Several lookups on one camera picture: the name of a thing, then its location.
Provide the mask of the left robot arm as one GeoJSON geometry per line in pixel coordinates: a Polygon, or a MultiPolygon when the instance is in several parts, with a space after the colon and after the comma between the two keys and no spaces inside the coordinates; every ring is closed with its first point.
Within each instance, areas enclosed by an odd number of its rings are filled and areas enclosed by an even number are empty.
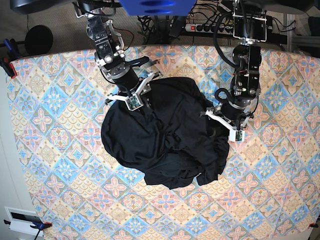
{"type": "Polygon", "coordinates": [[[206,110],[205,115],[218,121],[229,131],[228,139],[242,142],[253,111],[245,111],[261,93],[260,65],[262,62],[259,42],[267,40],[267,12],[253,0],[235,0],[232,11],[223,13],[217,20],[213,31],[213,45],[220,58],[234,69],[230,88],[219,88],[214,97],[217,106],[206,110]],[[241,40],[229,60],[218,44],[218,30],[223,20],[231,20],[233,37],[241,40]]]}

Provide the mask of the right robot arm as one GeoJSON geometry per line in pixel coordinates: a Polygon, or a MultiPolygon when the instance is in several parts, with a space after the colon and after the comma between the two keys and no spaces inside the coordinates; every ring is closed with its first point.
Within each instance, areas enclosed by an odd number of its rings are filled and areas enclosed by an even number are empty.
{"type": "Polygon", "coordinates": [[[121,101],[130,111],[136,111],[142,107],[151,109],[150,82],[160,73],[151,71],[145,78],[138,77],[134,68],[146,64],[150,58],[143,56],[131,61],[126,60],[125,43],[121,33],[114,28],[111,19],[120,4],[113,0],[106,2],[77,0],[72,4],[78,18],[86,17],[86,32],[94,41],[96,49],[94,59],[102,77],[108,83],[118,87],[116,94],[108,95],[105,104],[121,101]]]}

